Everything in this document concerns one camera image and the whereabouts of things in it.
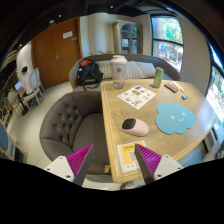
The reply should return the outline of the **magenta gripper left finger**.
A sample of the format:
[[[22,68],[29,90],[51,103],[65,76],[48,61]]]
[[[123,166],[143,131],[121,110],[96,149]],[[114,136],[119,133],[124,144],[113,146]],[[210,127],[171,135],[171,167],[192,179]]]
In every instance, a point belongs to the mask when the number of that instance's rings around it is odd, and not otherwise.
[[[57,157],[45,168],[45,171],[81,186],[84,182],[93,155],[93,145],[89,145],[67,157]]]

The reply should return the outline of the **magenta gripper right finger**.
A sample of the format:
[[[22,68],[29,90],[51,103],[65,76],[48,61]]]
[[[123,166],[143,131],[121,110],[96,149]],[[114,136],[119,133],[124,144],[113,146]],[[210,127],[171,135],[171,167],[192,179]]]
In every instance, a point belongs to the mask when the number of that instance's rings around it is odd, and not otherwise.
[[[140,144],[135,144],[134,153],[145,184],[150,184],[182,169],[182,166],[170,155],[160,155]]]

